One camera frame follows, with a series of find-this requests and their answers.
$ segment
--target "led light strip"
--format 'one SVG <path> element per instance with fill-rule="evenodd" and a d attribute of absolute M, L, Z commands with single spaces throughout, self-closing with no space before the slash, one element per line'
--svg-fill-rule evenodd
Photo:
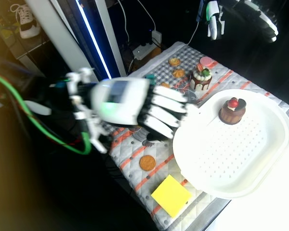
<path fill-rule="evenodd" d="M 84 20 L 84 22 L 85 22 L 85 24 L 86 24 L 86 27 L 87 27 L 87 29 L 88 29 L 88 32 L 89 32 L 90 36 L 91 36 L 91 39 L 92 39 L 92 41 L 93 41 L 93 43 L 94 43 L 94 45 L 95 45 L 95 48 L 96 48 L 96 50 L 97 50 L 97 53 L 98 53 L 98 55 L 100 56 L 100 58 L 101 58 L 101 60 L 102 60 L 102 63 L 103 63 L 103 66 L 104 66 L 104 68 L 105 68 L 105 71 L 106 71 L 106 73 L 107 73 L 107 75 L 108 75 L 108 78 L 111 79 L 111 75 L 110 75 L 110 73 L 109 73 L 109 70 L 108 70 L 107 65 L 106 65 L 106 63 L 105 63 L 105 60 L 104 60 L 103 55 L 102 55 L 102 53 L 101 53 L 101 50 L 100 50 L 100 48 L 98 47 L 97 41 L 96 41 L 95 36 L 94 36 L 94 34 L 93 34 L 93 31 L 92 31 L 92 29 L 91 29 L 91 27 L 90 27 L 90 24 L 89 24 L 89 22 L 88 22 L 87 16 L 86 16 L 83 8 L 82 8 L 81 5 L 79 4 L 79 1 L 78 1 L 78 0 L 75 0 L 75 1 L 76 1 L 77 5 L 78 5 L 79 11 L 80 11 L 80 13 L 81 13 L 81 16 L 82 16 L 82 18 L 83 18 L 83 20 Z"/>

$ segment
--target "sneaker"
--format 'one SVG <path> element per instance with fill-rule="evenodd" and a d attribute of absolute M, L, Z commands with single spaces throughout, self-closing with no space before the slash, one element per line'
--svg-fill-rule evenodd
<path fill-rule="evenodd" d="M 16 12 L 16 20 L 20 23 L 19 33 L 22 39 L 32 38 L 40 33 L 40 25 L 26 4 L 13 4 L 10 10 L 11 12 Z"/>

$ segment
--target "yellow square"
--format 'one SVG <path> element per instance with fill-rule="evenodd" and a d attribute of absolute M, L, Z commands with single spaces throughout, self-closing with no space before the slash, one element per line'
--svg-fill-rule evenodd
<path fill-rule="evenodd" d="M 173 218 L 184 207 L 191 193 L 171 175 L 151 194 L 156 202 Z"/>

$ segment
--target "shoelace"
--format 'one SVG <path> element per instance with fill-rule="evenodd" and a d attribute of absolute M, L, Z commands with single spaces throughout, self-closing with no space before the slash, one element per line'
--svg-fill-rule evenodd
<path fill-rule="evenodd" d="M 31 10 L 26 4 L 25 5 L 13 4 L 12 6 L 10 6 L 10 11 L 13 13 L 16 12 L 15 17 L 17 22 L 19 22 L 17 18 L 17 13 L 19 14 L 20 24 L 29 23 L 33 20 Z"/>

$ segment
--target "power strip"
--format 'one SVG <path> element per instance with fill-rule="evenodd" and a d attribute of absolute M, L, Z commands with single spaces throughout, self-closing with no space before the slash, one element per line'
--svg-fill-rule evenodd
<path fill-rule="evenodd" d="M 152 31 L 152 38 L 154 38 L 155 43 L 160 44 L 162 42 L 162 34 L 156 30 Z M 145 46 L 138 46 L 135 50 L 133 50 L 134 58 L 137 60 L 142 60 L 156 47 L 157 46 L 154 43 L 147 43 Z"/>

